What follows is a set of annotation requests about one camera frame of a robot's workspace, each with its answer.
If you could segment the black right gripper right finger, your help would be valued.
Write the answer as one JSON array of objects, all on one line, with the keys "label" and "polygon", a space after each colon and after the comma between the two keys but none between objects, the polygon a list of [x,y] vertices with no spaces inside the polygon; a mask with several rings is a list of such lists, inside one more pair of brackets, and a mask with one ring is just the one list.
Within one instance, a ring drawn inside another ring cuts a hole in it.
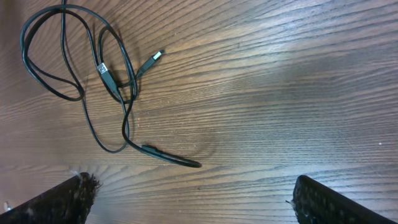
[{"label": "black right gripper right finger", "polygon": [[298,176],[288,203],[299,223],[397,224],[307,175]]}]

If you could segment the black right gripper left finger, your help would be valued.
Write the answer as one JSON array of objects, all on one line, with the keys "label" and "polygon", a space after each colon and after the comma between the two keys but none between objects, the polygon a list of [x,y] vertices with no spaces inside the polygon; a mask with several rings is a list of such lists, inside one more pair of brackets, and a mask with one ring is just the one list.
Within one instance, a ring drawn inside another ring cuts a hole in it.
[{"label": "black right gripper left finger", "polygon": [[85,224],[100,183],[81,172],[1,214],[1,224]]}]

